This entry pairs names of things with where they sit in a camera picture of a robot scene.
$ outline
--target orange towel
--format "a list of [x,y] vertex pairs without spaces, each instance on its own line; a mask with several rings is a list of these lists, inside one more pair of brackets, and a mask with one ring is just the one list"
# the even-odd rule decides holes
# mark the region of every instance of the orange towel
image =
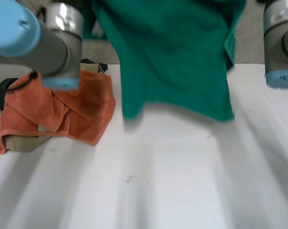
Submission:
[[[28,75],[11,87],[25,82]],[[6,152],[4,136],[67,136],[91,145],[102,137],[114,113],[110,76],[81,71],[76,92],[43,88],[40,78],[25,88],[6,94],[0,119],[0,154]],[[39,126],[47,131],[39,131]]]

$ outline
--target white table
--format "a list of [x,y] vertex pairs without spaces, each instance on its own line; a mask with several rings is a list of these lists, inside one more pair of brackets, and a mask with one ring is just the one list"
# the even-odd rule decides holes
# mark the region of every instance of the white table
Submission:
[[0,229],[288,229],[288,91],[264,66],[228,77],[235,121],[117,107],[96,147],[52,138],[0,156]]

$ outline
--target garment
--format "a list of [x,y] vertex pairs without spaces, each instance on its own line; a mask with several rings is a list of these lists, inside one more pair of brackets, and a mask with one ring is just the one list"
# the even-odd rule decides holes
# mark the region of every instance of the garment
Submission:
[[121,61],[125,118],[164,102],[233,119],[227,71],[246,0],[92,0]]
[[[20,78],[11,87],[24,83],[28,77]],[[43,88],[37,77],[23,89],[6,94],[0,119],[0,154],[6,152],[5,137],[9,135],[67,136],[94,146],[110,122],[114,108],[110,76],[81,71],[76,92]],[[20,142],[12,145],[10,141],[9,146],[29,150],[20,148]]]

